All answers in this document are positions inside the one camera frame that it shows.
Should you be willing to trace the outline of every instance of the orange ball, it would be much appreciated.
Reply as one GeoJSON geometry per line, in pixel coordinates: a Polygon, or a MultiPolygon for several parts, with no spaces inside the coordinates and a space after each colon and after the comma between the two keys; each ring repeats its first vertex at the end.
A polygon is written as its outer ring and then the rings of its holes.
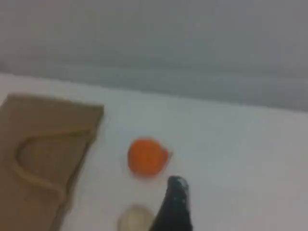
{"type": "Polygon", "coordinates": [[[158,174],[168,161],[168,151],[153,139],[137,139],[128,151],[130,170],[141,177],[153,177],[158,174]]]}

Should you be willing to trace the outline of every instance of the wall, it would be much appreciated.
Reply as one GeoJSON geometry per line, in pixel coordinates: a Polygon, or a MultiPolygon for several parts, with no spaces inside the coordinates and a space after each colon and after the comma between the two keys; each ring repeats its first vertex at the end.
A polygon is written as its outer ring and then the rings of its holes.
{"type": "Polygon", "coordinates": [[[3,71],[308,109],[305,0],[3,0],[3,71]]]}

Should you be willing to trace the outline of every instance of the white round object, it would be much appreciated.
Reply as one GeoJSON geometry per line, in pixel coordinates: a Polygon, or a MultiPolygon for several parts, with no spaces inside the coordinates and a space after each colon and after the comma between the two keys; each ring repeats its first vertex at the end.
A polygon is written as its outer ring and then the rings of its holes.
{"type": "Polygon", "coordinates": [[[154,215],[145,207],[133,205],[119,218],[118,231],[148,231],[154,215]]]}

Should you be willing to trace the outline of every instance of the white surface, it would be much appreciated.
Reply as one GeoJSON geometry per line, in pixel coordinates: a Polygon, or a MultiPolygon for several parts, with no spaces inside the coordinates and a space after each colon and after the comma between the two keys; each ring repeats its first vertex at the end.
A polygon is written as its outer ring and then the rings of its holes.
{"type": "Polygon", "coordinates": [[[13,91],[105,104],[62,231],[115,231],[133,202],[157,212],[168,174],[190,184],[196,231],[308,227],[308,114],[0,75],[0,99],[13,91]],[[174,152],[149,182],[125,168],[130,142],[144,135],[174,152]]]}

